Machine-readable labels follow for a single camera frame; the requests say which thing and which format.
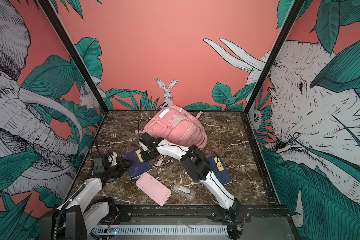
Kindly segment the pink student backpack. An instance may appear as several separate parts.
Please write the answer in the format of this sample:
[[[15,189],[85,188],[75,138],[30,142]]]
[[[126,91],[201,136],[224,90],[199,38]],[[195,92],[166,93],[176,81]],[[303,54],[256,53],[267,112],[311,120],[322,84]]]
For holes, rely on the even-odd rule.
[[[191,115],[179,106],[166,107],[159,111],[144,127],[142,135],[164,138],[163,141],[183,146],[197,146],[203,149],[208,142],[206,131],[197,116]]]

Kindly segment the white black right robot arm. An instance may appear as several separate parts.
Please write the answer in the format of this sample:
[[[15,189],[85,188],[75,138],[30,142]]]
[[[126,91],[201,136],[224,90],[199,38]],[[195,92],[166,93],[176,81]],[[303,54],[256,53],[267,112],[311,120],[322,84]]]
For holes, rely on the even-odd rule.
[[[140,147],[143,149],[142,157],[146,162],[159,155],[179,160],[189,177],[195,182],[202,183],[216,198],[220,207],[226,210],[227,218],[233,221],[238,217],[242,206],[240,201],[220,183],[210,161],[197,146],[183,147],[163,141],[151,145],[140,143]]]

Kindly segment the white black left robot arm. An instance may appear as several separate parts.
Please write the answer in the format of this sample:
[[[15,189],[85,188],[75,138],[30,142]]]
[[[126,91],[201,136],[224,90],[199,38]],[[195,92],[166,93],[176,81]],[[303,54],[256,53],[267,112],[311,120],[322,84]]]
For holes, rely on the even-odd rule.
[[[90,204],[103,187],[126,172],[132,162],[121,157],[110,162],[92,160],[88,177],[78,190],[62,205],[41,218],[40,240],[86,240],[102,220],[112,224],[120,210],[111,197]]]

